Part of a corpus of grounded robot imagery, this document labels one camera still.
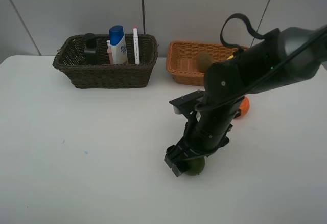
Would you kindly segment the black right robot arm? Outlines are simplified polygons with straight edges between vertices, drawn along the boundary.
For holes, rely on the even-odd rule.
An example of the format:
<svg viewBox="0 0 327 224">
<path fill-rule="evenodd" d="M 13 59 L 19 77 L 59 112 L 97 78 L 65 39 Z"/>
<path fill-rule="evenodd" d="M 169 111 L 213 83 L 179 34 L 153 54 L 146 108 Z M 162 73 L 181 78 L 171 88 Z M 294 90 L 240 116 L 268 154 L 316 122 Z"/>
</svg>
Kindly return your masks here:
<svg viewBox="0 0 327 224">
<path fill-rule="evenodd" d="M 274 30 L 268 39 L 212 64 L 204 90 L 171 101 L 186 117 L 183 136 L 164 158 L 175 176 L 198 175 L 205 158 L 229 143 L 232 119 L 247 94 L 258 94 L 309 80 L 326 61 L 326 27 Z"/>
</svg>

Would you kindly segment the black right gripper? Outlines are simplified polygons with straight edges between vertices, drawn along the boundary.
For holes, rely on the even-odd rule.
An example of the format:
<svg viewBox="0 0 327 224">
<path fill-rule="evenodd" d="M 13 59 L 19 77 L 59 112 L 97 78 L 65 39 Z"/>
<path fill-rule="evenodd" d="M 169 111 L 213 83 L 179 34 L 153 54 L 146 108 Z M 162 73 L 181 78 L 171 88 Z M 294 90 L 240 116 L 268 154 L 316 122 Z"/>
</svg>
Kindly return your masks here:
<svg viewBox="0 0 327 224">
<path fill-rule="evenodd" d="M 169 102 L 188 120 L 182 138 L 167 148 L 164 158 L 176 177 L 190 170 L 188 160 L 210 156 L 228 144 L 226 135 L 242 101 L 238 98 L 217 108 L 209 108 L 213 100 L 207 92 L 196 91 Z"/>
</svg>

